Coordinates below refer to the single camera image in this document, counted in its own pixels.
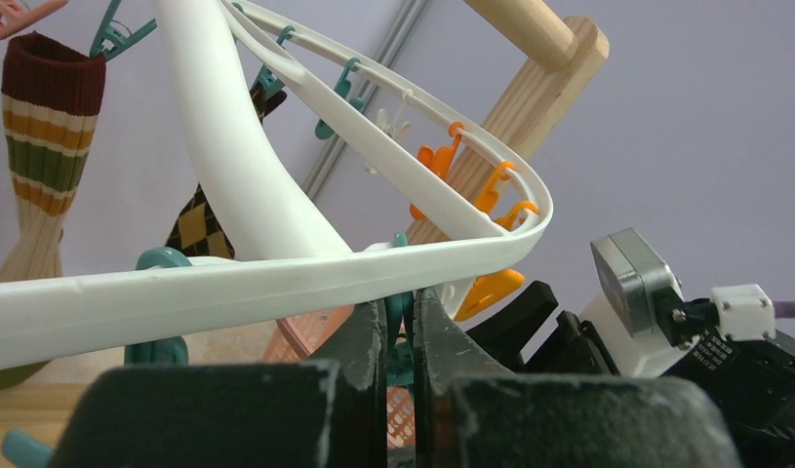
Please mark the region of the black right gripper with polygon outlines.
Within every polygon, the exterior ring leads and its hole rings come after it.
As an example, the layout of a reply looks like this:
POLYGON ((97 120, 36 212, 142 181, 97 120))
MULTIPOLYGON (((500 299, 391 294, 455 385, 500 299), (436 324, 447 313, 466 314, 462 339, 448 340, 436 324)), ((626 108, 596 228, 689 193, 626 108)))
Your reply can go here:
MULTIPOLYGON (((534 281, 467 334, 516 372, 625 375, 616 360, 626 331, 600 295, 581 313, 562 311, 535 354, 523 346, 558 307, 550 287, 534 281)), ((764 340, 734 342, 709 331, 665 375, 698 385, 719 408, 746 467, 795 467, 795 338, 783 331, 764 340)))

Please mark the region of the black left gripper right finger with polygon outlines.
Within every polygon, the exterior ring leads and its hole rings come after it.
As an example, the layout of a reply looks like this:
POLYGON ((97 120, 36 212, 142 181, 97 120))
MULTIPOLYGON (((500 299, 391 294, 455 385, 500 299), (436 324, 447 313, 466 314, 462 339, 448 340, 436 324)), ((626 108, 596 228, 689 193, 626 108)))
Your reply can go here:
POLYGON ((414 312, 418 467, 737 467, 719 410, 690 381, 514 373, 438 293, 414 312))

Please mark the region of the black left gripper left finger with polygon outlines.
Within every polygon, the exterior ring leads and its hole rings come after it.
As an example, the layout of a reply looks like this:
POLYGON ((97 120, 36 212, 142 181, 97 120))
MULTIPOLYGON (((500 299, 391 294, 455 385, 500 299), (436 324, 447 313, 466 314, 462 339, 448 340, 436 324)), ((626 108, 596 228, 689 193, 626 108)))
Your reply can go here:
POLYGON ((356 305, 365 373, 335 360, 128 366, 84 393, 54 467, 383 467, 387 441, 386 319, 356 305))

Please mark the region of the white plastic sock hanger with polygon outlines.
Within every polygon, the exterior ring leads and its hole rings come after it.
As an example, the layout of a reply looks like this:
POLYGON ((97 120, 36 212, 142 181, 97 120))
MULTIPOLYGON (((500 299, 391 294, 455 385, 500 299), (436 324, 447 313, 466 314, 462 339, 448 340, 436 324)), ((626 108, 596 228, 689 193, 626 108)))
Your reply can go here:
MULTIPOLYGON (((0 284, 0 370, 183 334, 240 327, 466 279, 465 247, 484 213, 359 113, 269 36, 286 19, 255 4, 157 1, 188 154, 237 256, 191 267, 0 284), (351 250, 287 173, 248 96, 245 45, 415 204, 446 241, 351 250)), ((371 80, 435 123, 458 123, 470 148, 515 166, 513 184, 542 214, 551 195, 515 151, 388 68, 371 80)), ((466 279, 469 286, 472 279, 466 279)))

